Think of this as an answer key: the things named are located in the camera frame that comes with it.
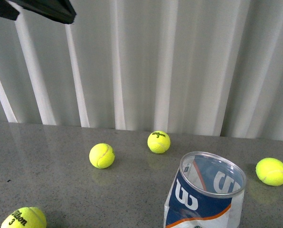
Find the tennis ball can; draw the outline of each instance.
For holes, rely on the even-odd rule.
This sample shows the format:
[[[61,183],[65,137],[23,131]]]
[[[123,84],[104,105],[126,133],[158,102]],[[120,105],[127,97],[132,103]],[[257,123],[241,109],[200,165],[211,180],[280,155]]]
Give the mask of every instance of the tennis ball can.
[[[180,161],[165,202],[164,228],[237,228],[246,176],[231,161],[190,152]]]

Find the gray countertop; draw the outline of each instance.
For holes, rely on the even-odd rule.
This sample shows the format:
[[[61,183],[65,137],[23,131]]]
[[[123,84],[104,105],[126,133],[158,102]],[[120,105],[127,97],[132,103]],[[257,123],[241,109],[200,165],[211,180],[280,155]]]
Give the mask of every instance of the gray countertop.
[[[0,226],[14,210],[39,207],[48,228],[162,228],[164,203],[181,157],[215,153],[247,175],[240,228],[283,228],[283,185],[256,176],[264,157],[283,161],[283,142],[169,134],[154,154],[150,132],[0,122]],[[110,144],[113,165],[99,170],[88,155]]]

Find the curtain fold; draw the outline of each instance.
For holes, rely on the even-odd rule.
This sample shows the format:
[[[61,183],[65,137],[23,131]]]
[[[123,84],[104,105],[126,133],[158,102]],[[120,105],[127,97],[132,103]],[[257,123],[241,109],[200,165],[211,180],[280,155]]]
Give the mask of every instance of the curtain fold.
[[[283,0],[71,3],[0,18],[0,121],[283,140]]]

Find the tennis ball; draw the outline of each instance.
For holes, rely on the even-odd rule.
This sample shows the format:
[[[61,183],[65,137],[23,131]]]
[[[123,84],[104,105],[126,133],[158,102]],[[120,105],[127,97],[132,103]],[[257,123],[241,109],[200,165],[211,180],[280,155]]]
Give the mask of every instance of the tennis ball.
[[[1,228],[46,228],[47,220],[38,208],[20,208],[9,215]]]
[[[90,150],[89,159],[96,168],[105,169],[112,165],[115,154],[110,145],[100,143]]]
[[[153,153],[164,153],[170,147],[170,138],[163,131],[152,132],[148,137],[148,147]]]
[[[275,158],[264,158],[255,168],[258,178],[265,184],[280,186],[283,184],[283,163]]]

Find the wilson w logo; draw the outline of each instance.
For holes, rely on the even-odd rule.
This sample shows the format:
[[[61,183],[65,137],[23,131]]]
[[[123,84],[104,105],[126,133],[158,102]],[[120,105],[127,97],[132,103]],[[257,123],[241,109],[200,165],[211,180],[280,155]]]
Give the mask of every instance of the wilson w logo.
[[[180,203],[184,204],[190,210],[198,209],[198,200],[188,194],[188,192],[181,186],[178,179],[176,179],[175,196]]]

